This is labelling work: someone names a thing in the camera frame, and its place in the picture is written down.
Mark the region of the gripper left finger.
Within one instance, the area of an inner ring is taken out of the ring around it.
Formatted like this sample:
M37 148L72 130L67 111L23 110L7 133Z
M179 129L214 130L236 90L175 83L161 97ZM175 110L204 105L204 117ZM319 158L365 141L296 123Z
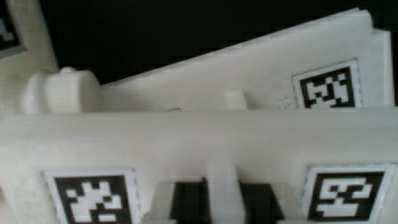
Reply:
M174 186L168 218L175 222L209 222L207 181L177 182Z

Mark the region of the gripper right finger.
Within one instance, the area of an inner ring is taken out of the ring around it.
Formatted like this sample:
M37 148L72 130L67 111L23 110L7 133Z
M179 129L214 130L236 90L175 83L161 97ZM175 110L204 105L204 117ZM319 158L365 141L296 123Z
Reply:
M246 223L277 223L284 214L268 183L239 183Z

